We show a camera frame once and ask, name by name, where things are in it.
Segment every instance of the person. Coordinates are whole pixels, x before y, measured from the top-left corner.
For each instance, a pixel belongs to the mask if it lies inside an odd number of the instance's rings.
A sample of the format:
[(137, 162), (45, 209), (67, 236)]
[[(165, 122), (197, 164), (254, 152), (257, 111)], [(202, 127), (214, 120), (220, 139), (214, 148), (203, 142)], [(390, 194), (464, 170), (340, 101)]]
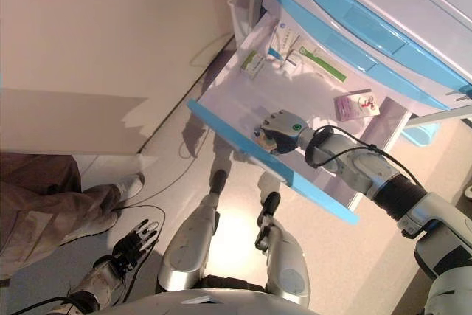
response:
[(144, 182), (140, 173), (82, 192), (72, 156), (0, 153), (0, 280), (60, 245), (110, 229), (114, 208)]

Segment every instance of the khaki pants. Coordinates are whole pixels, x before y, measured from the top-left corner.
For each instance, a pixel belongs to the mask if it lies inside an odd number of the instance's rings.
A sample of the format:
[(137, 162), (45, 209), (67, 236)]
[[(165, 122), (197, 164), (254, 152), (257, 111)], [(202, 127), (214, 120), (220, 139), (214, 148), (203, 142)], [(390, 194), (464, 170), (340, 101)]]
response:
[(50, 255), (70, 232), (108, 214), (112, 184), (81, 192), (72, 156), (0, 155), (0, 279)]

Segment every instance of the shoe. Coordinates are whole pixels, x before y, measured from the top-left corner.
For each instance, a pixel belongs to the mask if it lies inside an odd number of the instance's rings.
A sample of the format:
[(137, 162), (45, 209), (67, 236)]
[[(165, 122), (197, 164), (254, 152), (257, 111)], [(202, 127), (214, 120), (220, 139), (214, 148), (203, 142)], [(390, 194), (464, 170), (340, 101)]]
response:
[(101, 217), (94, 219), (90, 223), (66, 235), (60, 244), (63, 245), (65, 243), (70, 243), (71, 241), (84, 238), (86, 236), (102, 234), (114, 226), (117, 223), (117, 220), (118, 214), (116, 212), (102, 215)]
[(123, 177), (115, 186), (118, 187), (121, 198), (118, 203), (123, 202), (126, 199), (133, 198), (145, 185), (145, 176), (142, 173), (136, 173), (134, 175), (128, 175)]

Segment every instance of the pink package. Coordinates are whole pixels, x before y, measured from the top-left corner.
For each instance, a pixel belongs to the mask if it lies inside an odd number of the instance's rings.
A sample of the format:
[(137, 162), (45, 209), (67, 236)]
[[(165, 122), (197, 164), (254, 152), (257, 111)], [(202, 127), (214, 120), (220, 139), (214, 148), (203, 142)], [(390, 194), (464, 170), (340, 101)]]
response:
[(338, 96), (335, 97), (334, 103), (338, 120), (342, 122), (380, 114), (377, 100), (372, 92)]

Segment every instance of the beige wall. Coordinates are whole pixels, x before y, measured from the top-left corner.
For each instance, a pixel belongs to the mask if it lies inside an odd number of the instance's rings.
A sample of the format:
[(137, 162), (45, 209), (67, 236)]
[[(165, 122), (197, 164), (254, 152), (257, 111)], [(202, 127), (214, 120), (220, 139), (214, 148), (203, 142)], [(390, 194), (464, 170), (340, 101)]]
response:
[(1, 0), (2, 149), (135, 153), (231, 31), (226, 0)]

